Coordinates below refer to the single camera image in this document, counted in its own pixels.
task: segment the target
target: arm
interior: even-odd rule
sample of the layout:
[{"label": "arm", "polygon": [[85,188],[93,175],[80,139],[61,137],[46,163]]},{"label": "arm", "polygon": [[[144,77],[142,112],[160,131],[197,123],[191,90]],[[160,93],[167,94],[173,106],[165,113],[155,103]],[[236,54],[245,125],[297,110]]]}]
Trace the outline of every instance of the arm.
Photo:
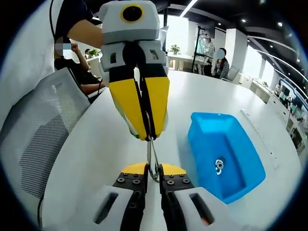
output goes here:
[{"label": "arm", "polygon": [[73,25],[67,36],[99,49],[103,45],[102,30],[87,20],[81,20]]},{"label": "arm", "polygon": [[83,57],[83,55],[81,54],[81,51],[79,50],[79,47],[78,47],[77,43],[73,43],[72,44],[72,51],[77,55],[77,57],[78,57],[78,59],[80,61],[81,67],[85,71],[89,71],[90,67],[88,65],[88,62],[86,61],[85,57]]},{"label": "arm", "polygon": [[101,85],[97,83],[97,84],[80,85],[80,87],[83,93],[85,93],[86,95],[90,95],[91,93],[97,91],[98,87],[100,87],[100,89],[104,88],[105,84],[104,82],[102,82]]},{"label": "arm", "polygon": [[215,68],[214,68],[214,71],[213,71],[213,76],[215,76],[216,73],[217,73],[217,61],[216,61],[216,63],[215,63]]},{"label": "arm", "polygon": [[55,40],[60,37],[69,37],[101,48],[102,29],[90,22],[92,18],[92,12],[83,0],[63,0],[55,30]]},{"label": "arm", "polygon": [[227,61],[225,61],[225,63],[223,64],[223,68],[222,68],[220,77],[221,78],[227,78],[228,73],[229,73],[229,63]]}]

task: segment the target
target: blue tray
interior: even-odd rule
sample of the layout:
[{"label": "blue tray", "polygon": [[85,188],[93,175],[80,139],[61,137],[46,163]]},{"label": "blue tray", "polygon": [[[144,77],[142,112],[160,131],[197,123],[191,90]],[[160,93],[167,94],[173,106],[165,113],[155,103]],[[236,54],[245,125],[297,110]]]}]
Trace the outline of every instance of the blue tray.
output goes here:
[{"label": "blue tray", "polygon": [[[199,185],[229,204],[265,179],[258,153],[239,121],[232,115],[191,115],[188,139],[196,161]],[[215,161],[223,159],[217,175]]]}]

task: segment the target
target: round white table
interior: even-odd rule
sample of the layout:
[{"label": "round white table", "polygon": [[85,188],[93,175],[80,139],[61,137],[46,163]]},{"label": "round white table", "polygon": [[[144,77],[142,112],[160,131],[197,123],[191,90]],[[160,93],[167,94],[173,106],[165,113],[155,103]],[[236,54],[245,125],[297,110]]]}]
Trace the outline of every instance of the round white table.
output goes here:
[{"label": "round white table", "polygon": [[[238,222],[266,228],[285,207],[301,176],[299,158],[284,124],[244,87],[186,72],[170,71],[168,76],[169,122],[154,141],[159,162],[185,168],[197,186],[187,139],[191,113],[234,115],[253,142],[266,178],[228,207]],[[78,203],[102,185],[113,185],[125,166],[146,162],[146,145],[130,134],[109,89],[105,90],[76,124],[54,163],[42,206],[43,226],[64,222],[74,214]],[[277,169],[270,152],[277,157]],[[160,202],[159,185],[149,179],[141,231],[167,230]]]}]

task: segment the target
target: gray mesh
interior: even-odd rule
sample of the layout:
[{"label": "gray mesh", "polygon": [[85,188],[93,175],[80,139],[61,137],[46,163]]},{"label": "gray mesh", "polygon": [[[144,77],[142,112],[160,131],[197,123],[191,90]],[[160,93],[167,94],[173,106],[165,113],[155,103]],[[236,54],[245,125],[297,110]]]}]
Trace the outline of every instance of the gray mesh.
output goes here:
[{"label": "gray mesh", "polygon": [[65,68],[41,80],[10,110],[0,132],[0,159],[14,192],[32,213],[61,147],[89,105]]}]

